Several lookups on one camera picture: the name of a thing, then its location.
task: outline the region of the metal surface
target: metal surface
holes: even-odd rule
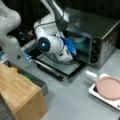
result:
[[[116,50],[99,69],[88,66],[72,83],[61,83],[40,71],[36,64],[25,69],[47,83],[48,112],[42,120],[118,120],[120,111],[89,94],[93,82],[85,78],[86,71],[106,73],[120,78],[120,50]]]
[[[87,39],[90,41],[85,46],[88,47],[88,54],[85,54],[84,49],[84,51],[77,50],[78,53],[79,50],[84,53],[78,54],[78,59],[100,68],[115,50],[120,21],[71,8],[67,8],[65,11],[69,14],[70,19],[66,31],[86,37],[85,41]]]
[[[119,20],[71,8],[67,8],[65,11],[69,14],[70,19],[67,29],[74,29],[86,33],[88,36],[105,38],[120,23]]]

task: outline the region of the kitchen counter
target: kitchen counter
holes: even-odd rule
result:
[[[100,69],[87,66],[73,82],[59,82],[40,71],[36,64],[24,68],[48,85],[48,112],[42,120],[118,120],[120,111],[93,97],[88,89],[93,82],[85,78],[87,70],[120,78],[120,50],[117,49]]]

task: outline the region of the cable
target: cable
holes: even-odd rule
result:
[[[64,18],[64,11],[63,11],[63,16],[62,16],[60,19],[55,20],[55,21],[53,21],[53,22],[49,22],[49,23],[45,23],[45,24],[40,24],[40,25],[36,26],[34,29],[36,29],[36,28],[38,28],[39,26],[42,26],[42,25],[48,25],[48,24],[52,24],[52,23],[60,22],[63,18]],[[39,50],[40,52],[42,52],[42,51],[39,49],[36,40],[35,40],[35,43],[36,43],[36,46],[37,46],[38,50]],[[73,64],[76,64],[77,61],[78,61],[78,58],[77,58],[77,61],[76,61],[76,62],[74,62],[74,63],[70,63],[70,64],[67,64],[67,63],[63,63],[63,62],[58,62],[58,61],[52,59],[51,57],[49,57],[49,56],[48,56],[47,54],[45,54],[44,52],[42,52],[42,53],[43,53],[45,56],[47,56],[50,60],[52,60],[52,61],[54,61],[54,62],[56,62],[56,63],[58,63],[58,64],[63,64],[63,65],[73,65]]]
[[[42,26],[42,25],[48,25],[48,24],[52,24],[52,23],[58,23],[58,22],[60,22],[62,19],[63,19],[63,17],[64,17],[64,11],[63,11],[63,16],[60,18],[60,19],[58,19],[58,20],[55,20],[55,21],[53,21],[53,22],[49,22],[49,23],[44,23],[44,24],[40,24],[40,25],[38,25],[38,26],[36,26],[34,29],[36,29],[36,28],[38,28],[39,26]]]

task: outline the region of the toaster oven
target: toaster oven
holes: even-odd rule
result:
[[[67,8],[68,28],[63,31],[77,49],[77,59],[99,68],[116,47],[119,20]]]

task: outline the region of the countertop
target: countertop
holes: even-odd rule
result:
[[[109,57],[100,69],[87,66],[73,82],[59,82],[40,71],[36,64],[24,68],[47,83],[48,112],[42,120],[118,120],[120,111],[89,94],[93,82],[85,77],[87,70],[100,75],[106,73],[120,78],[120,50]]]

